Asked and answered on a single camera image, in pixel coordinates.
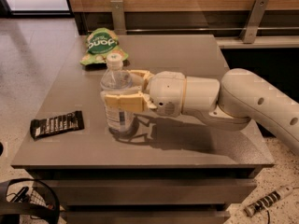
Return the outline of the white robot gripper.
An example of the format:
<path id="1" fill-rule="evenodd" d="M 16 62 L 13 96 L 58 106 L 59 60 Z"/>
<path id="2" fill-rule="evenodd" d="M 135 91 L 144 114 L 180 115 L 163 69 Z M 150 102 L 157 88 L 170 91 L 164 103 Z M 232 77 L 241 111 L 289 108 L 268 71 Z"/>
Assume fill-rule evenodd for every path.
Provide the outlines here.
<path id="1" fill-rule="evenodd" d="M 141 91 L 134 94 L 112 94 L 102 91 L 107 107 L 140 113 L 147 110 L 157 115 L 177 117 L 181 113 L 186 77 L 182 73 L 164 71 L 153 75 L 149 70 L 129 70 L 133 85 Z"/>

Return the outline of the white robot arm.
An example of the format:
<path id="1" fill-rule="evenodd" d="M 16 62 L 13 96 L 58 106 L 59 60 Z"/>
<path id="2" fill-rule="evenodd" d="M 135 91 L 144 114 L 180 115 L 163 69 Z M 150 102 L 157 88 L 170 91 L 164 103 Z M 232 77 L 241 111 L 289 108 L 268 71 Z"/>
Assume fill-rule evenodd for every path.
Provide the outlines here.
<path id="1" fill-rule="evenodd" d="M 256 74 L 232 69 L 221 80 L 163 71 L 130 70 L 129 88 L 103 90 L 104 104 L 133 113 L 187 115 L 205 125 L 238 131 L 251 120 L 299 154 L 299 104 Z"/>

